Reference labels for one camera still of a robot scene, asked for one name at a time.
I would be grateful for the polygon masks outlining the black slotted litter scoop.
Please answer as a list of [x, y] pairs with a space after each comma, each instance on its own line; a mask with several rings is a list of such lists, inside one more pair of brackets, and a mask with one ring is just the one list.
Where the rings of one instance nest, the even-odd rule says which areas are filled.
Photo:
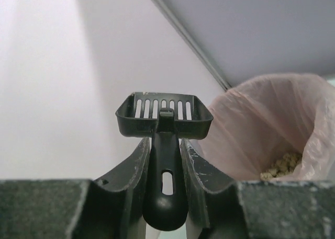
[[194, 95], [134, 92], [116, 117], [123, 136], [152, 139], [143, 218], [160, 231], [180, 228], [188, 201], [179, 140], [204, 139], [212, 114]]

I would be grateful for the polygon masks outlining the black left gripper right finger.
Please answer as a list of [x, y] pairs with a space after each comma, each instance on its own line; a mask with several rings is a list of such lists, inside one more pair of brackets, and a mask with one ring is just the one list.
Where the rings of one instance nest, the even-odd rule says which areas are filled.
[[334, 238], [334, 183], [236, 181], [181, 143], [188, 238]]

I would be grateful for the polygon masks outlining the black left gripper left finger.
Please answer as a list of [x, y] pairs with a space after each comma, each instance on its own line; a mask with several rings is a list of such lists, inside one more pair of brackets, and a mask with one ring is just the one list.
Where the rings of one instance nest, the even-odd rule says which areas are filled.
[[2, 180], [1, 238], [145, 238], [150, 142], [96, 180]]

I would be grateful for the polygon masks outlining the white litter clump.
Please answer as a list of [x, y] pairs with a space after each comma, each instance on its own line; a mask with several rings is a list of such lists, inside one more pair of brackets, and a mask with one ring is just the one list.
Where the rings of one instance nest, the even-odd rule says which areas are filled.
[[260, 179], [272, 180], [293, 173], [302, 162], [302, 157], [302, 154], [294, 152], [284, 154], [282, 158], [276, 160], [270, 168], [260, 174]]

